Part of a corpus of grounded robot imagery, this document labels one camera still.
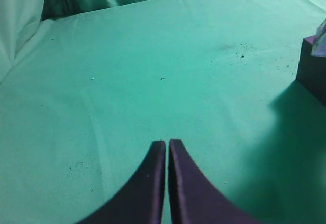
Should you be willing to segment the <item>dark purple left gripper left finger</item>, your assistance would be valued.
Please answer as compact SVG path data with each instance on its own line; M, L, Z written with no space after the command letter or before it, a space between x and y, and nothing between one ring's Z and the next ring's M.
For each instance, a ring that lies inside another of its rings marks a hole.
M161 223L165 196L166 145L153 141L123 187L81 223Z

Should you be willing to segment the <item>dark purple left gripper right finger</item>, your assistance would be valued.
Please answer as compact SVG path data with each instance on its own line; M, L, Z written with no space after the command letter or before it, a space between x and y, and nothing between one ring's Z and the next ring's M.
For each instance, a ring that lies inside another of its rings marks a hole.
M169 141L172 223L260 223L218 191L179 139Z

